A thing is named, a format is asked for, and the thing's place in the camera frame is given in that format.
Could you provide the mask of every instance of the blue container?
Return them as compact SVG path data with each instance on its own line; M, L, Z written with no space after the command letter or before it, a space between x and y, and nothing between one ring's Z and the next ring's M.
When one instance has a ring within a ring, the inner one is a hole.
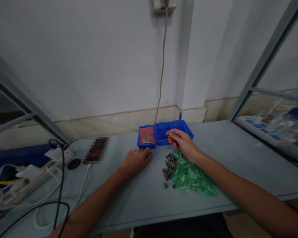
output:
M146 127L153 127L153 133L154 133L154 136L155 136L155 143L151 143L151 144L139 144L139 140L140 140L140 129L141 128L146 128ZM155 149L157 147L156 143L157 143L157 136L156 136L155 125L146 125L146 126L139 127L139 131L138 131L138 143L137 143L137 146L138 146L139 149L145 149L147 147L149 147L150 149Z
M188 127L188 125L186 124L186 122L184 120L171 121L169 123L170 123L171 129L177 128L181 131L188 133L188 135L191 139L194 138L192 131L190 130L190 128Z
M157 145L168 145L168 136L166 132L171 129L169 122L160 122L155 124L155 134L157 138Z

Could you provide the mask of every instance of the red item in bin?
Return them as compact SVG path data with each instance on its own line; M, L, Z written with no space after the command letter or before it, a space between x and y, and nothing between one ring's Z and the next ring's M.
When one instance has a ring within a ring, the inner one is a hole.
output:
M145 127L139 129L140 140L139 144L155 143L155 133L153 127Z

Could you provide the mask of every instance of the black round object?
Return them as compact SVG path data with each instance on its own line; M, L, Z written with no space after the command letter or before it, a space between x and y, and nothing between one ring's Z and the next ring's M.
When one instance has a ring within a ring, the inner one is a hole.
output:
M75 169L80 165L80 159L73 159L67 164L69 170Z

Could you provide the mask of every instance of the white wall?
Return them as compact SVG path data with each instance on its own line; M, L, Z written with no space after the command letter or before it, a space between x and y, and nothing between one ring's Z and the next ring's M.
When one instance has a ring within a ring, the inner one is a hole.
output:
M164 17L151 1L0 1L0 55L52 120L158 104ZM175 104L182 0L169 17L161 106Z
M290 0L234 0L206 100L238 96ZM298 88L298 23L259 84Z
M298 88L298 22L258 86L272 90Z
M233 0L195 1L182 108L203 107Z
M238 96L289 2L177 0L160 106ZM155 108L165 19L152 15L150 3L0 1L0 55L19 75L14 83L52 120ZM294 62L298 26L264 86L298 87Z

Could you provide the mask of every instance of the table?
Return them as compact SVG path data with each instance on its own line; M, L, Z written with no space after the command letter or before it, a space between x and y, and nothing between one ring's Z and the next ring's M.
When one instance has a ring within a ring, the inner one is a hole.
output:
M195 134L195 144L206 154L239 176L269 191L285 201L298 198L298 168L269 149L250 134L230 121L217 121L189 126ZM100 164L90 168L81 202L95 191L121 164L130 149L137 149L138 133L109 137L108 148ZM77 158L84 158L93 140L79 140L70 149ZM217 188L217 197L204 196L194 191L181 195L180 191L165 182L161 169L165 156L172 146L160 146L152 150L152 161L143 171L128 181L117 193L102 216L93 234L125 229L133 226L188 218L204 214L236 209L234 202ZM86 166L65 170L62 200L73 205L79 194ZM55 186L49 179L31 193L24 203L35 202ZM57 193L50 199L57 200ZM54 221L56 205L42 209L42 224ZM30 208L14 208L0 221L0 234L12 222ZM33 215L23 219L7 233L9 237L47 237L52 227L37 230Z

